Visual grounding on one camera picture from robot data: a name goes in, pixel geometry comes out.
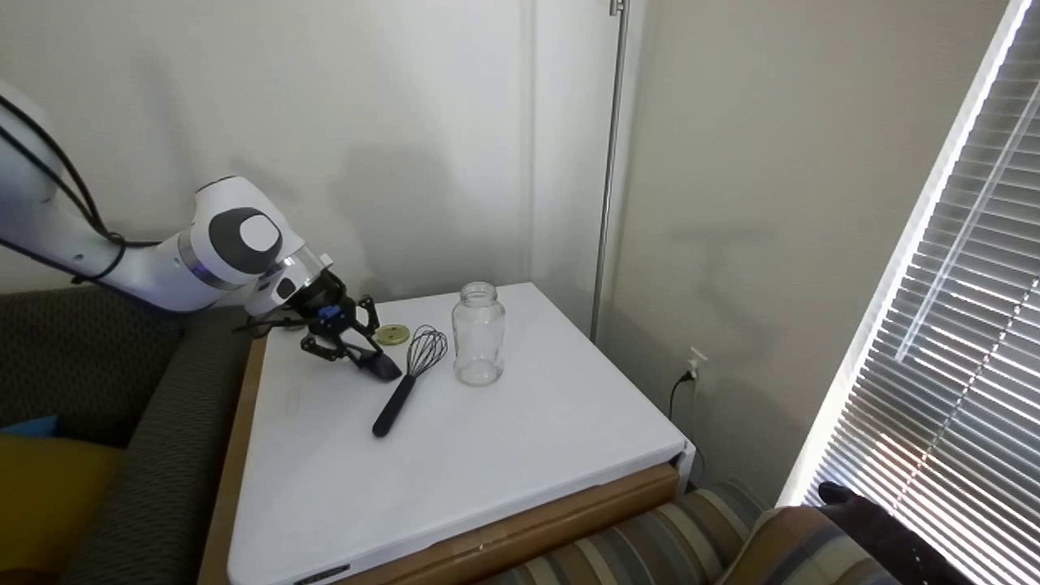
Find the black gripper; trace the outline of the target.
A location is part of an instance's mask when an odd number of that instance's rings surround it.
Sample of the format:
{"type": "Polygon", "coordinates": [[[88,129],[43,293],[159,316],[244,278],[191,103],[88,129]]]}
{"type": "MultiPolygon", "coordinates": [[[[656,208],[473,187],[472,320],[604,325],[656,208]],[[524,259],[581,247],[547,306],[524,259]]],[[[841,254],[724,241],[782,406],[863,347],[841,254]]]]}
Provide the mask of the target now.
{"type": "MultiPolygon", "coordinates": [[[[347,329],[362,329],[364,335],[375,335],[381,329],[378,304],[371,295],[362,295],[356,304],[347,295],[347,286],[332,274],[323,269],[300,295],[297,311],[305,320],[305,325],[323,339],[341,339],[347,329]]],[[[317,339],[305,335],[300,341],[305,356],[314,356],[323,361],[341,361],[347,358],[343,347],[323,346],[317,339]]]]}

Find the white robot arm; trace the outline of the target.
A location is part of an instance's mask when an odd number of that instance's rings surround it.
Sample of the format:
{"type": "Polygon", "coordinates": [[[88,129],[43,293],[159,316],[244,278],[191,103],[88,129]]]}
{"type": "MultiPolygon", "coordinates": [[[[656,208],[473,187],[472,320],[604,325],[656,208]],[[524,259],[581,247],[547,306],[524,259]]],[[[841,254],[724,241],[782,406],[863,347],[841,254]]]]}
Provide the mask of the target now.
{"type": "Polygon", "coordinates": [[[72,156],[37,107],[0,96],[0,243],[44,266],[149,304],[199,311],[232,293],[249,320],[288,308],[314,358],[347,358],[375,372],[382,361],[371,295],[351,300],[285,215],[244,176],[204,183],[191,221],[163,239],[128,239],[101,217],[72,156]]]}

